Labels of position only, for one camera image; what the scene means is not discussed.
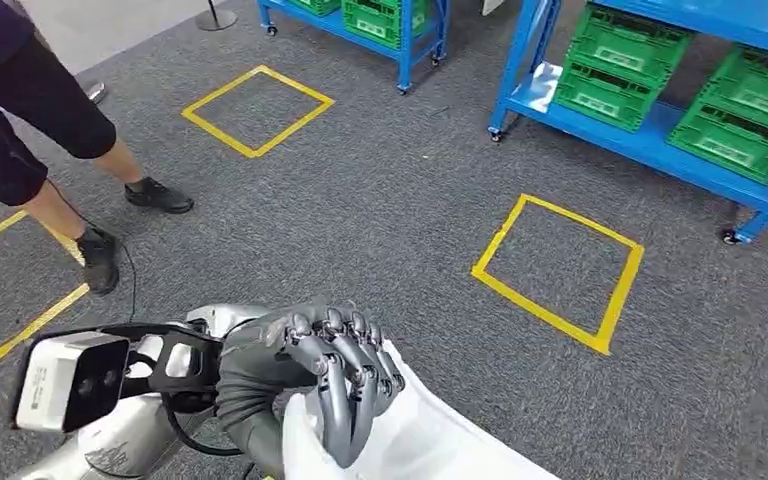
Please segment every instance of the green plastic crate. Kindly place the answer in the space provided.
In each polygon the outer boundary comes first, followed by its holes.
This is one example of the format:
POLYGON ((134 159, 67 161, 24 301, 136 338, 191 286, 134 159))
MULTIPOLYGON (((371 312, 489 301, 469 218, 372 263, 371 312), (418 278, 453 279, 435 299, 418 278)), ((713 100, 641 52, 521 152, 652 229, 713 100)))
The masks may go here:
POLYGON ((568 57, 552 102, 633 132, 658 93, 568 57))
POLYGON ((768 52, 735 46, 695 102, 768 126, 768 52))
MULTIPOLYGON (((428 0, 413 2, 413 35, 425 31, 429 15, 428 0)), ((386 45, 401 47, 402 2, 399 0, 343 0, 346 29, 386 45)))
POLYGON ((612 8, 588 4, 568 57, 650 87, 665 85, 693 32, 612 8))
POLYGON ((768 185, 768 127, 713 105, 698 104, 667 142, 768 185))
POLYGON ((341 0, 290 0, 293 4, 309 11, 310 13, 324 17, 340 8, 341 0))

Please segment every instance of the sneaker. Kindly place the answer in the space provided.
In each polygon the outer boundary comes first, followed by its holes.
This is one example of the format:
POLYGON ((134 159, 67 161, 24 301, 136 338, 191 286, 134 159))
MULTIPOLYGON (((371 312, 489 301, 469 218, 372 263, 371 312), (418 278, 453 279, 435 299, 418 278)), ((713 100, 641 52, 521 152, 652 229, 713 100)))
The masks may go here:
POLYGON ((119 268, 116 266, 116 237, 92 229, 95 235, 89 239, 84 235, 76 243, 84 256, 84 281, 96 295, 107 295, 119 283, 119 268))
POLYGON ((125 185, 125 198, 138 207, 154 207, 166 213, 187 213, 195 204, 192 198, 164 187, 151 177, 140 180, 140 187, 141 190, 137 192, 125 185))

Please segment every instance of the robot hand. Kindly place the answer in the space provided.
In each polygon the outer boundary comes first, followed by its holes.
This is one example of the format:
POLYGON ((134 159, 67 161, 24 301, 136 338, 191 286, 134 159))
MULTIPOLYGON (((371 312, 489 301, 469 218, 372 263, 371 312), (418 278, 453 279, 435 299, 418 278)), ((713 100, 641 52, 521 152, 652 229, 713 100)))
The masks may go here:
POLYGON ((234 443, 280 477, 281 429, 272 413, 287 388, 316 386, 322 443, 338 465, 357 459, 372 421, 404 389, 381 329, 351 308, 303 304, 242 322, 220 355, 217 416, 234 443))

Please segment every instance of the white camera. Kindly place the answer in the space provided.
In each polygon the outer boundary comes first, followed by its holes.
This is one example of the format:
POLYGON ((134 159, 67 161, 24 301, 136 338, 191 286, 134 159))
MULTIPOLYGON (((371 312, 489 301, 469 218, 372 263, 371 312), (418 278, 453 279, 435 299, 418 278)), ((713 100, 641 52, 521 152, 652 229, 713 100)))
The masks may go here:
POLYGON ((14 427, 71 432, 112 412, 129 349, 127 338, 98 331, 35 340, 19 372, 14 427))

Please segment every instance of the metal pole base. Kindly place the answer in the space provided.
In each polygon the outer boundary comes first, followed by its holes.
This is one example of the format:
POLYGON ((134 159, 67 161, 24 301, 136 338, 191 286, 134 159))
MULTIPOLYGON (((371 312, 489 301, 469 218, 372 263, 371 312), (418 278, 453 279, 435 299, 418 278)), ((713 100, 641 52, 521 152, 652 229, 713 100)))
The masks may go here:
POLYGON ((230 10, 215 10, 216 17, 210 10, 196 16, 196 26, 208 32, 224 30, 237 21, 237 14, 230 10))

